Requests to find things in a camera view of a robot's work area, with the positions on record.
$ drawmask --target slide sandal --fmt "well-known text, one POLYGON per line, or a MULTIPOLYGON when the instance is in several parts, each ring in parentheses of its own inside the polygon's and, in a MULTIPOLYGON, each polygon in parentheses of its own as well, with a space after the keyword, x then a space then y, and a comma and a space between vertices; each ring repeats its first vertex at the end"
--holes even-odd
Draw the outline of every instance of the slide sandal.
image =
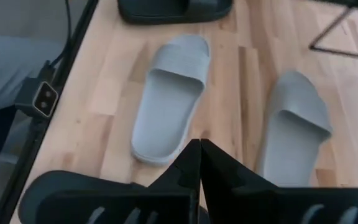
POLYGON ((208 22, 226 16, 233 0, 118 0, 121 17, 132 24, 208 22))
POLYGON ((308 186, 332 127, 324 101, 304 75, 288 72, 278 79, 267 122, 257 173, 279 187, 308 186))
POLYGON ((22 223, 35 224, 37 209, 41 202, 57 192, 67 190, 112 192, 116 189, 127 189, 128 185, 135 189, 144 188, 137 184, 111 182, 62 170, 50 171, 37 177, 25 191, 19 205, 19 219, 22 223))
POLYGON ((157 50, 132 133, 138 160, 165 165, 180 153, 210 60, 208 43, 198 35, 180 35, 157 50))

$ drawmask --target black stand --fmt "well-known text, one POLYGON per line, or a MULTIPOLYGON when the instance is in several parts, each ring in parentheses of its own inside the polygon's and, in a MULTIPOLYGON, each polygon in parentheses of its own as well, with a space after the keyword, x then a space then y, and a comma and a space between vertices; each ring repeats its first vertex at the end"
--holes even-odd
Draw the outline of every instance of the black stand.
POLYGON ((323 48, 323 47, 317 47, 318 42, 322 40, 324 37, 326 37, 338 24, 340 24, 352 11, 358 7, 358 2, 350 4, 346 7, 346 10, 339 15, 330 25, 328 25, 327 28, 323 30, 322 33, 320 33, 309 45, 309 49, 316 51, 316 52, 324 52, 329 54, 335 54, 335 55, 342 55, 347 57, 354 57, 358 58, 357 53, 353 52, 346 52, 343 50, 334 50, 329 48, 323 48))
POLYGON ((358 189, 279 188, 194 139, 150 187, 59 192, 42 201, 37 223, 358 223, 358 189))

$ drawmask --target wood grain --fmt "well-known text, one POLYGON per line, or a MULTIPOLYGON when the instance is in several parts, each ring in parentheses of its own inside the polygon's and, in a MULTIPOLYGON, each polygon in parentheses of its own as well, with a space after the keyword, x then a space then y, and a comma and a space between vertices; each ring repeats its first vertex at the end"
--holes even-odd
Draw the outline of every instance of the wood grain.
MULTIPOLYGON (((234 2, 230 15, 216 22, 130 26, 116 1, 100 0, 26 187, 60 169, 146 186, 158 178, 167 167, 133 159, 130 140, 149 63, 182 33, 204 36, 213 55, 187 141, 209 138, 254 169, 270 89, 284 71, 298 70, 316 85, 334 128, 311 184, 358 187, 358 59, 308 50, 343 8, 304 0, 234 2)), ((358 52, 358 11, 321 45, 358 52)), ((12 223, 19 223, 17 213, 12 223)))

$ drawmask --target gray pants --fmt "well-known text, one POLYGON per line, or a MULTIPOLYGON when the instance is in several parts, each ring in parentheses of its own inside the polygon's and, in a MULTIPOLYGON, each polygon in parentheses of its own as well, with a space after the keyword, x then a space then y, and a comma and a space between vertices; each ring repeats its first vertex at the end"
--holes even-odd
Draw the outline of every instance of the gray pants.
POLYGON ((36 77, 62 46, 52 42, 0 37, 0 109, 12 106, 23 79, 36 77))

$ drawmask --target gray slide sandal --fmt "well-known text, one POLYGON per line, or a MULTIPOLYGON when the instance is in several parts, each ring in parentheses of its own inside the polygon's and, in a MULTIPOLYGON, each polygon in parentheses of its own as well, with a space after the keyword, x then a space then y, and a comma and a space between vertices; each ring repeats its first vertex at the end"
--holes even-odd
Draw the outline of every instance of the gray slide sandal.
POLYGON ((198 35, 180 35, 157 50, 132 133, 132 154, 138 160, 160 166, 179 154, 210 60, 208 43, 198 35))
POLYGON ((276 83, 257 172, 280 187, 306 187, 319 146, 332 127, 324 101, 302 74, 287 72, 276 83))

